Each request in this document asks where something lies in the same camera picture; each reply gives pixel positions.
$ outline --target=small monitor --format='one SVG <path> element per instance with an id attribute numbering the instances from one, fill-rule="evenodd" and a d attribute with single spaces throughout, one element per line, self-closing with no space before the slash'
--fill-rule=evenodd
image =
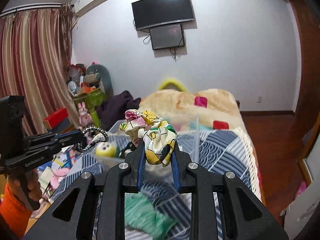
<path id="1" fill-rule="evenodd" d="M 159 26 L 150 29 L 152 49 L 166 49 L 184 46 L 181 24 Z"/>

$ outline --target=television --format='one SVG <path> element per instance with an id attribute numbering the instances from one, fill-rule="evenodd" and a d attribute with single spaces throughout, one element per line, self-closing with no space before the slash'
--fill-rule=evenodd
<path id="1" fill-rule="evenodd" d="M 140 0 L 131 5 L 136 30 L 195 20 L 190 0 Z"/>
<path id="2" fill-rule="evenodd" d="M 150 37 L 153 50 L 184 46 L 181 23 L 151 28 Z"/>

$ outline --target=wooden floor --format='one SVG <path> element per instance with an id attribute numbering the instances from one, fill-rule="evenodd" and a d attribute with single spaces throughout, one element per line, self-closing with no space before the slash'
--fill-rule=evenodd
<path id="1" fill-rule="evenodd" d="M 266 206 L 282 224 L 279 214 L 302 181 L 297 159 L 306 128 L 297 127 L 292 115 L 243 116 L 243 120 L 256 149 Z"/>

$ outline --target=red box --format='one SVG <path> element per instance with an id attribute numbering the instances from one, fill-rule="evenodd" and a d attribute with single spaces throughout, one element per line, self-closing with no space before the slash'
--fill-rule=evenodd
<path id="1" fill-rule="evenodd" d="M 68 117 L 68 112 L 66 108 L 59 108 L 54 113 L 50 114 L 43 120 L 44 127 L 46 129 L 52 130 L 56 125 L 61 123 L 65 118 Z"/>

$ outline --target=blue patterned blanket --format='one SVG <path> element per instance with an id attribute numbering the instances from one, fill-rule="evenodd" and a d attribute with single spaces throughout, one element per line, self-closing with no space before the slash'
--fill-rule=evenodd
<path id="1" fill-rule="evenodd" d="M 181 150 L 188 152 L 190 155 L 193 154 L 194 150 L 193 139 L 194 131 L 180 133 L 177 136 Z M 125 135 L 109 135 L 109 140 L 116 141 L 121 149 L 127 145 L 130 139 Z M 251 141 L 241 129 L 201 131 L 199 164 L 207 170 L 219 174 L 233 171 L 260 198 L 257 167 L 252 155 L 252 147 L 250 147 Z M 66 187 L 82 172 L 91 171 L 93 174 L 98 174 L 103 171 L 101 165 L 90 154 L 91 152 L 94 152 L 94 148 L 81 155 L 80 159 L 75 163 L 53 194 L 53 200 L 57 199 Z M 157 181 L 154 176 L 150 177 L 152 179 L 148 180 L 149 176 L 148 172 L 146 172 L 141 192 L 152 202 L 155 209 L 178 221 L 169 230 L 165 239 L 188 239 L 191 220 L 191 194 L 178 194 L 170 179 L 161 178 L 160 181 Z M 216 193 L 214 193 L 214 198 L 217 213 L 218 238 L 222 239 L 220 211 Z M 125 236 L 127 240 L 152 239 L 148 234 L 132 228 L 126 228 Z"/>

